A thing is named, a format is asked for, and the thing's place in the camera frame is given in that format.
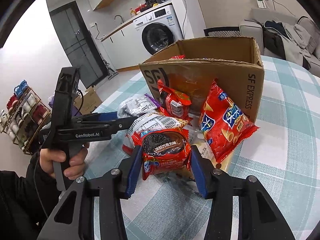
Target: white snack package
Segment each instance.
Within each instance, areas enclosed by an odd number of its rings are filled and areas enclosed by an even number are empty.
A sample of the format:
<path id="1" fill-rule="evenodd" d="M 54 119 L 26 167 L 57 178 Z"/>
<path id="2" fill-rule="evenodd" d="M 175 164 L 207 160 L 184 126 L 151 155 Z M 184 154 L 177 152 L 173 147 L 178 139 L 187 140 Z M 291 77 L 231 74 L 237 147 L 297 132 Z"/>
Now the white snack package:
<path id="1" fill-rule="evenodd" d="M 157 105 L 156 101 L 147 96 L 147 94 L 135 95 L 124 100 L 118 107 L 118 118 L 140 116 L 144 113 L 157 109 L 160 105 Z"/>
<path id="2" fill-rule="evenodd" d="M 131 127 L 128 129 L 127 134 L 124 137 L 122 150 L 131 154 L 134 148 L 132 141 L 132 135 L 134 132 L 140 131 L 152 131 L 160 129 L 170 129 L 176 127 L 184 127 L 188 121 L 176 119 L 174 117 L 157 114 L 156 111 L 151 111 L 136 119 Z"/>

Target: cardboard box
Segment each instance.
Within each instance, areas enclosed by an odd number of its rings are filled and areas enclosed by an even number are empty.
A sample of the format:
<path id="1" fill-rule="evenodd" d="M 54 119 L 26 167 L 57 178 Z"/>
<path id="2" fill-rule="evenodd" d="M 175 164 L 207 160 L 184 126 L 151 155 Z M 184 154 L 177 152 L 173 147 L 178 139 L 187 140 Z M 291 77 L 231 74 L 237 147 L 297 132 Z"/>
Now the cardboard box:
<path id="1" fill-rule="evenodd" d="M 92 113 L 98 106 L 102 104 L 101 99 L 98 97 L 96 91 L 93 89 L 93 87 L 89 87 L 86 91 L 86 94 L 84 94 L 83 98 L 83 105 L 80 109 L 81 114 L 90 114 Z M 75 99 L 74 106 L 79 109 L 81 106 L 82 98 L 81 96 L 78 96 Z"/>
<path id="2" fill-rule="evenodd" d="M 185 55 L 185 59 L 170 59 Z M 190 96 L 190 112 L 200 114 L 213 79 L 255 122 L 261 100 L 264 69 L 254 38 L 205 37 L 177 41 L 157 52 L 140 70 L 159 101 L 157 80 Z"/>

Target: black jacket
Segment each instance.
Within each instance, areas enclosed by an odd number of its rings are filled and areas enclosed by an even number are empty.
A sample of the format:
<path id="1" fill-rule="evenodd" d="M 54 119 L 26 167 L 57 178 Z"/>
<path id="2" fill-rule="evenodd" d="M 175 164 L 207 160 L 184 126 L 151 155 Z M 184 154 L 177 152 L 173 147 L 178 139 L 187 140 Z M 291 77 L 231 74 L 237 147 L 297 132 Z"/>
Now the black jacket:
<path id="1" fill-rule="evenodd" d="M 38 157 L 35 154 L 31 158 L 25 178 L 19 178 L 13 171 L 0 171 L 0 239 L 37 239 L 46 221 L 34 184 Z M 56 181 L 39 163 L 35 180 L 44 208 L 50 214 L 60 195 Z"/>

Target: sofa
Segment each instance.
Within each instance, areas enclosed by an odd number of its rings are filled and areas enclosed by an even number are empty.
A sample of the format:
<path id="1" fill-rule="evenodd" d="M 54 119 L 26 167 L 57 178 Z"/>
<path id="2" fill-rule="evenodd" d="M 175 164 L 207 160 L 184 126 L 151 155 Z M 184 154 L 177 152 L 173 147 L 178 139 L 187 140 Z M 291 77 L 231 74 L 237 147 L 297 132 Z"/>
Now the sofa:
<path id="1" fill-rule="evenodd" d="M 297 19 L 294 16 L 279 13 L 274 10 L 252 8 L 248 19 L 239 24 L 241 36 L 254 37 L 260 48 L 261 55 L 280 58 L 263 46 L 262 27 L 256 23 L 257 21 L 264 25 L 266 21 L 272 20 L 290 25 L 299 24 L 310 33 L 311 39 L 307 47 L 311 54 L 311 58 L 308 59 L 311 67 L 309 71 L 313 75 L 320 77 L 320 31 L 311 19 L 307 17 Z"/>

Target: red snack bag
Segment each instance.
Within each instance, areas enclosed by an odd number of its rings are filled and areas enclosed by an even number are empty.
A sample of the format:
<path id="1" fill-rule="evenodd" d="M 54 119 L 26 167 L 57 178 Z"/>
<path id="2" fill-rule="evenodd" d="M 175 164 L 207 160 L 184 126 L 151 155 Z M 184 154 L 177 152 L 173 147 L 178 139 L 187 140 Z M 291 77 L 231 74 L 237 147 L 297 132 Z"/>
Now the red snack bag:
<path id="1" fill-rule="evenodd" d="M 191 147 L 188 130 L 181 128 L 134 132 L 134 145 L 143 147 L 142 179 L 149 175 L 180 169 L 190 169 Z"/>
<path id="2" fill-rule="evenodd" d="M 162 106 L 160 110 L 168 116 L 187 121 L 192 120 L 188 116 L 189 106 L 191 105 L 189 96 L 165 86 L 161 79 L 158 80 L 157 84 L 160 92 L 160 104 Z"/>
<path id="3" fill-rule="evenodd" d="M 259 129 L 218 87 L 216 79 L 201 111 L 199 125 L 217 163 L 222 162 L 243 139 Z"/>
<path id="4" fill-rule="evenodd" d="M 185 55 L 180 55 L 180 56 L 173 56 L 172 58 L 175 58 L 175 59 L 182 59 L 182 58 L 185 58 L 186 56 Z"/>

